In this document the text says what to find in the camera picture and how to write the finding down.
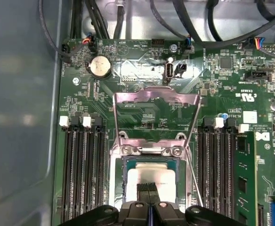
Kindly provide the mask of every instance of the gray plastic panel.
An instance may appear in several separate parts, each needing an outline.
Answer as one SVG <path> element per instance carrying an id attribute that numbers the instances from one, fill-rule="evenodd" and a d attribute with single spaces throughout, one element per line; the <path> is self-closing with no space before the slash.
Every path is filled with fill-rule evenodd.
<path id="1" fill-rule="evenodd" d="M 62 1 L 44 8 L 55 37 Z M 37 1 L 0 0 L 0 226 L 50 225 L 58 66 Z"/>

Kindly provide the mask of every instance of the black dimm slot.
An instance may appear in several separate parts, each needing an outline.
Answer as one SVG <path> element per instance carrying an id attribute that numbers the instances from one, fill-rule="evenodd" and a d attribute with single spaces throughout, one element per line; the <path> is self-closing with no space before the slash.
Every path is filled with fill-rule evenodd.
<path id="1" fill-rule="evenodd" d="M 211 147 L 210 133 L 205 133 L 205 207 L 210 208 L 210 147 Z"/>
<path id="2" fill-rule="evenodd" d="M 197 153 L 197 179 L 198 179 L 198 188 L 199 188 L 199 191 L 200 191 L 200 196 L 201 196 L 201 199 L 203 200 L 204 202 L 204 197 L 205 197 L 205 182 L 204 182 L 204 172 L 205 172 L 205 169 L 204 169 L 204 135 L 202 132 L 199 132 L 198 133 L 198 146 L 197 146 L 197 149 L 198 149 L 198 153 Z"/>
<path id="3" fill-rule="evenodd" d="M 216 165 L 214 165 L 214 152 L 215 152 L 215 134 L 214 133 L 209 133 L 209 151 L 208 151 L 208 159 L 209 159 L 209 166 L 208 166 L 208 172 L 209 172 L 209 209 L 210 210 L 214 210 L 214 187 L 215 187 L 215 183 L 216 181 L 214 181 L 214 173 L 213 173 L 213 170 Z"/>
<path id="4" fill-rule="evenodd" d="M 74 162 L 74 210 L 73 217 L 80 215 L 80 203 L 81 203 L 81 173 L 84 154 L 84 128 L 80 128 L 78 131 L 78 143 Z"/>
<path id="5" fill-rule="evenodd" d="M 219 195 L 220 195 L 220 187 L 219 187 L 219 182 L 220 182 L 220 136 L 221 134 L 219 131 L 216 131 L 214 134 L 214 150 L 213 150 L 213 177 L 214 177 L 214 184 L 212 190 L 213 192 L 213 197 L 214 197 L 214 206 L 213 206 L 213 211 L 220 212 L 220 200 L 219 200 Z"/>
<path id="6" fill-rule="evenodd" d="M 228 174 L 230 176 L 230 181 L 228 182 L 228 193 L 229 193 L 229 217 L 234 219 L 234 158 L 235 152 L 237 150 L 237 134 L 230 134 L 230 148 L 229 148 L 229 169 Z"/>
<path id="7" fill-rule="evenodd" d="M 72 138 L 73 133 L 70 130 L 65 131 L 65 156 L 64 156 L 64 170 L 63 170 L 63 183 L 62 183 L 62 217 L 61 222 L 64 223 L 68 220 L 69 208 L 69 192 L 70 192 L 70 163 L 72 158 Z"/>
<path id="8" fill-rule="evenodd" d="M 223 186 L 224 186 L 224 208 L 225 208 L 225 212 L 224 215 L 227 217 L 230 217 L 230 212 L 229 212 L 229 200 L 230 200 L 230 196 L 231 194 L 228 192 L 228 187 L 229 187 L 229 183 L 231 181 L 231 175 L 229 174 L 229 171 L 231 171 L 231 163 L 230 163 L 230 159 L 229 159 L 229 154 L 231 152 L 231 138 L 230 138 L 230 134 L 225 134 L 225 140 L 224 140 L 224 169 L 223 169 L 223 173 L 224 173 L 224 182 L 223 182 Z"/>
<path id="9" fill-rule="evenodd" d="M 77 187 L 77 161 L 78 161 L 78 150 L 79 150 L 79 141 L 80 141 L 80 131 L 79 128 L 73 128 L 73 137 L 72 137 L 72 156 L 71 156 L 71 182 L 70 182 L 70 206 L 68 219 L 72 219 L 75 216 L 75 190 Z"/>
<path id="10" fill-rule="evenodd" d="M 80 185 L 80 209 L 79 214 L 83 214 L 85 212 L 85 172 L 86 168 L 86 151 L 88 147 L 88 137 L 89 132 L 84 129 L 83 132 L 83 147 L 82 147 L 82 159 L 81 159 L 81 185 Z"/>
<path id="11" fill-rule="evenodd" d="M 92 209 L 92 186 L 93 186 L 93 162 L 94 162 L 94 133 L 87 132 L 87 150 L 85 160 L 85 211 Z"/>
<path id="12" fill-rule="evenodd" d="M 219 168 L 219 174 L 220 174 L 220 194 L 219 194 L 219 200 L 220 200 L 220 214 L 225 214 L 225 186 L 227 183 L 226 180 L 226 173 L 225 173 L 225 158 L 226 158 L 226 152 L 227 148 L 225 145 L 225 139 L 226 135 L 224 133 L 220 134 L 220 168 Z"/>
<path id="13" fill-rule="evenodd" d="M 96 133 L 97 142 L 95 142 L 95 207 L 103 205 L 104 190 L 104 154 L 105 154 L 105 136 L 102 132 Z"/>

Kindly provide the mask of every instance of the black cable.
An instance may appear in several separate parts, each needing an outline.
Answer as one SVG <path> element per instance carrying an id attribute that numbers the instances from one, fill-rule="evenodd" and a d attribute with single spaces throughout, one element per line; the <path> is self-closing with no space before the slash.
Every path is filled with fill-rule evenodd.
<path id="1" fill-rule="evenodd" d="M 166 21 L 162 18 L 162 16 L 160 15 L 160 13 L 157 11 L 157 8 L 155 7 L 154 4 L 154 0 L 150 0 L 150 9 L 152 11 L 153 16 L 155 17 L 155 19 L 162 25 L 164 26 L 166 29 L 168 29 L 172 34 L 176 35 L 177 37 L 179 37 L 180 39 L 186 39 L 186 36 L 178 33 L 177 31 L 175 31 L 171 26 L 169 26 Z"/>
<path id="2" fill-rule="evenodd" d="M 81 38 L 81 31 L 82 31 L 82 13 L 83 13 L 83 0 L 75 0 L 77 1 L 76 5 L 76 20 L 75 20 L 75 34 L 76 38 L 80 39 Z"/>
<path id="3" fill-rule="evenodd" d="M 72 52 L 70 53 L 65 53 L 62 50 L 60 50 L 54 43 L 54 41 L 52 40 L 47 25 L 45 23 L 45 19 L 44 19 L 44 14 L 43 14 L 43 0 L 38 0 L 38 13 L 39 13 L 39 19 L 40 19 L 40 24 L 42 27 L 42 30 L 44 32 L 44 35 L 46 37 L 46 39 L 48 40 L 50 46 L 61 56 L 63 57 L 71 57 L 73 55 L 75 55 L 76 53 L 78 53 L 80 51 L 80 49 L 83 47 L 83 44 L 79 44 Z"/>
<path id="4" fill-rule="evenodd" d="M 106 24 L 105 24 L 105 20 L 104 20 L 102 14 L 101 14 L 101 11 L 100 11 L 98 5 L 96 4 L 96 1 L 95 0 L 90 0 L 90 3 L 91 3 L 92 8 L 94 9 L 96 19 L 99 22 L 99 26 L 100 26 L 100 29 L 102 31 L 103 38 L 104 39 L 110 39 L 109 34 L 108 34 L 108 30 L 107 30 L 107 27 L 106 27 Z"/>
<path id="5" fill-rule="evenodd" d="M 233 45 L 235 43 L 239 43 L 242 41 L 247 40 L 250 37 L 254 37 L 254 36 L 258 36 L 261 33 L 265 32 L 266 30 L 268 30 L 269 28 L 271 28 L 272 26 L 275 25 L 275 19 L 273 19 L 272 21 L 262 25 L 261 27 L 248 32 L 247 34 L 241 35 L 237 38 L 234 39 L 229 39 L 226 41 L 207 41 L 207 42 L 203 42 L 201 41 L 199 35 L 197 34 L 190 18 L 189 15 L 186 11 L 185 5 L 183 3 L 182 0 L 173 0 L 173 5 L 175 10 L 177 11 L 178 17 L 179 19 L 182 21 L 184 27 L 186 28 L 186 30 L 190 31 L 190 35 L 191 37 L 194 39 L 194 41 L 196 42 L 196 44 L 201 45 L 203 48 L 207 48 L 207 49 L 212 49 L 212 48 L 224 48 L 226 46 L 229 45 Z"/>
<path id="6" fill-rule="evenodd" d="M 275 14 L 270 12 L 266 5 L 264 4 L 263 0 L 257 0 L 257 8 L 259 13 L 267 20 L 267 21 L 272 21 L 275 19 Z"/>
<path id="7" fill-rule="evenodd" d="M 86 5 L 87 10 L 88 10 L 88 12 L 89 12 L 89 16 L 90 16 L 90 18 L 91 18 L 92 25 L 93 25 L 94 28 L 95 28 L 97 37 L 100 38 L 100 39 L 102 39 L 102 38 L 103 38 L 103 34 L 102 34 L 101 29 L 100 29 L 100 24 L 99 24 L 99 22 L 98 22 L 98 20 L 97 20 L 97 18 L 96 18 L 95 13 L 94 13 L 93 7 L 92 7 L 92 5 L 91 5 L 91 3 L 90 3 L 89 0 L 84 0 L 84 2 L 85 2 L 85 5 Z"/>
<path id="8" fill-rule="evenodd" d="M 199 37 L 197 31 L 195 30 L 193 23 L 189 17 L 189 14 L 186 11 L 186 7 L 184 5 L 183 0 L 172 0 L 175 11 L 185 27 L 186 31 L 189 33 L 192 39 L 194 39 L 195 42 L 202 42 L 201 38 Z"/>
<path id="9" fill-rule="evenodd" d="M 208 25 L 209 25 L 209 30 L 213 36 L 213 38 L 216 40 L 216 41 L 222 41 L 221 37 L 219 36 L 217 30 L 216 30 L 216 27 L 214 25 L 214 8 L 215 6 L 217 6 L 219 0 L 208 0 L 207 2 L 207 16 L 208 16 Z"/>
<path id="10" fill-rule="evenodd" d="M 117 24 L 114 29 L 113 39 L 119 39 L 121 36 L 121 31 L 124 22 L 124 7 L 118 6 L 118 13 L 117 13 Z"/>

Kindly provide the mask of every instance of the cpu socket lever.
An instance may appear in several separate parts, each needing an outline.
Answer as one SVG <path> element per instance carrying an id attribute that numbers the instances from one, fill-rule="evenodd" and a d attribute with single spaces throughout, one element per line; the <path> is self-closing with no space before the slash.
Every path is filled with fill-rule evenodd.
<path id="1" fill-rule="evenodd" d="M 161 156 L 180 157 L 187 162 L 187 169 L 190 169 L 191 176 L 198 193 L 199 204 L 203 206 L 199 189 L 192 166 L 192 153 L 189 149 L 189 142 L 197 116 L 201 108 L 201 96 L 198 94 L 179 94 L 171 87 L 147 87 L 135 93 L 117 92 L 113 95 L 113 113 L 115 119 L 116 134 L 119 134 L 117 105 L 126 102 L 147 102 L 150 99 L 162 98 L 166 103 L 182 103 L 195 107 L 192 120 L 185 139 L 162 139 L 158 142 L 147 142 L 143 138 L 128 138 L 127 136 L 116 136 L 114 145 L 110 151 L 111 156 L 160 154 Z"/>

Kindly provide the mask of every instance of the white slot latch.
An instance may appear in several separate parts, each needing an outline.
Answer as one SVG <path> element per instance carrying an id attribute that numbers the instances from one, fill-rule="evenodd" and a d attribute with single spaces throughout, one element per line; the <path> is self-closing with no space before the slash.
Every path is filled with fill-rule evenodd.
<path id="1" fill-rule="evenodd" d="M 90 116 L 84 116 L 83 117 L 83 126 L 86 128 L 91 127 L 91 117 Z"/>
<path id="2" fill-rule="evenodd" d="M 238 133 L 245 133 L 250 131 L 250 125 L 249 124 L 240 124 L 238 127 Z"/>
<path id="3" fill-rule="evenodd" d="M 214 128 L 219 129 L 224 127 L 224 119 L 223 118 L 215 118 Z"/>
<path id="4" fill-rule="evenodd" d="M 59 125 L 62 127 L 69 127 L 70 122 L 68 120 L 68 116 L 60 116 Z"/>

